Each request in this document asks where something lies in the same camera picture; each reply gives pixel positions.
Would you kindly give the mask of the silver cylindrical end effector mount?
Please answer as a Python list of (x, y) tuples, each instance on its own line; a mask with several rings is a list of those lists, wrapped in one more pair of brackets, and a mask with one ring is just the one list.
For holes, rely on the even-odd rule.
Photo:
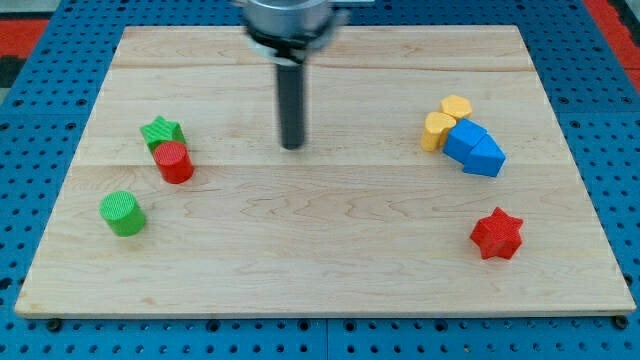
[(373, 0), (242, 0), (244, 31), (249, 47), (277, 65), (300, 65), (322, 51), (350, 10)]

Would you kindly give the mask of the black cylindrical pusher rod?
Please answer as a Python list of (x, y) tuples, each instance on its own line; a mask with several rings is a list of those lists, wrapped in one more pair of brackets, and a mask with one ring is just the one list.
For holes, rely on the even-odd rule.
[(305, 143), (304, 66), (276, 66), (280, 144), (295, 150)]

